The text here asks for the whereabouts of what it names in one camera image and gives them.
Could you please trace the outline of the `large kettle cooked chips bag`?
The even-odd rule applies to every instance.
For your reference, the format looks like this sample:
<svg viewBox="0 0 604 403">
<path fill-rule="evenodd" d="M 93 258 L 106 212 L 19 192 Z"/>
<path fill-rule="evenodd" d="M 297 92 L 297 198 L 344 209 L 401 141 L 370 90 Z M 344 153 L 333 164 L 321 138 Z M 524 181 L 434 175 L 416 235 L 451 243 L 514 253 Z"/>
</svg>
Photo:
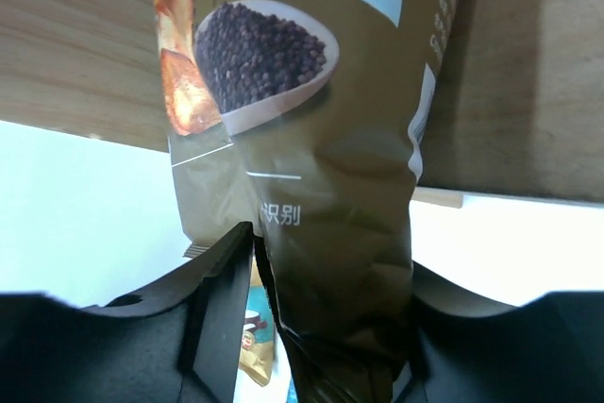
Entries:
<svg viewBox="0 0 604 403">
<path fill-rule="evenodd" d="M 256 260 L 253 259 L 243 322 L 239 369 L 261 387 L 268 385 L 272 377 L 275 334 L 268 296 L 261 282 Z"/>
</svg>

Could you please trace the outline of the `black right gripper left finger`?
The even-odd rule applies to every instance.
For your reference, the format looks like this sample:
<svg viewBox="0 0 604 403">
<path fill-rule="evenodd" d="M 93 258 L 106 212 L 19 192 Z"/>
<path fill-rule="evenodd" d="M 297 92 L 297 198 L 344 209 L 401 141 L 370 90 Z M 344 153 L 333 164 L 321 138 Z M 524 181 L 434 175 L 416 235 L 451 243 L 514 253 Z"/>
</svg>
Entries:
<svg viewBox="0 0 604 403">
<path fill-rule="evenodd" d="M 45 294 L 1 298 L 5 402 L 229 402 L 237 377 L 253 231 L 106 306 Z"/>
</svg>

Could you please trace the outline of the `olive light-blue chips bag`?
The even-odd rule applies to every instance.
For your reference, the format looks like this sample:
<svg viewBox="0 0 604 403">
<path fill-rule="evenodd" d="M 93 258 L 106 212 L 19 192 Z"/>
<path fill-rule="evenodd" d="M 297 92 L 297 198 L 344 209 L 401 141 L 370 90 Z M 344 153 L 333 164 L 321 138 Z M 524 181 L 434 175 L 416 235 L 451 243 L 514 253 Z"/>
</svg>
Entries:
<svg viewBox="0 0 604 403">
<path fill-rule="evenodd" d="M 152 0 L 180 219 L 248 222 L 302 402 L 389 402 L 420 143 L 459 0 Z"/>
</svg>

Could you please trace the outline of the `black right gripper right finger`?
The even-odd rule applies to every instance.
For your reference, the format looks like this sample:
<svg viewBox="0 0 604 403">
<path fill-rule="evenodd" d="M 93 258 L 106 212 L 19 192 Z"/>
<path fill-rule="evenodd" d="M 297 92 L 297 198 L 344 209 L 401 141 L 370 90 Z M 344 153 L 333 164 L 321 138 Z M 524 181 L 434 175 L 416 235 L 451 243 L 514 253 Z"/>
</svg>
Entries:
<svg viewBox="0 0 604 403">
<path fill-rule="evenodd" d="M 603 400 L 603 293 L 551 292 L 520 307 L 413 270 L 411 361 L 396 402 Z"/>
</svg>

